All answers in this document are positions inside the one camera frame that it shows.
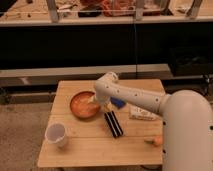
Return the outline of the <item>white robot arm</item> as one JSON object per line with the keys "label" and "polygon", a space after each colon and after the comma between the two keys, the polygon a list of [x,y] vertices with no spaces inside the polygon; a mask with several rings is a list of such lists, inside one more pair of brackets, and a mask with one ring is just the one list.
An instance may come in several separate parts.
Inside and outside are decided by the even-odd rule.
{"label": "white robot arm", "polygon": [[114,97],[162,117],[162,171],[213,171],[213,108],[204,96],[126,87],[114,72],[97,79],[94,90],[94,101],[101,105]]}

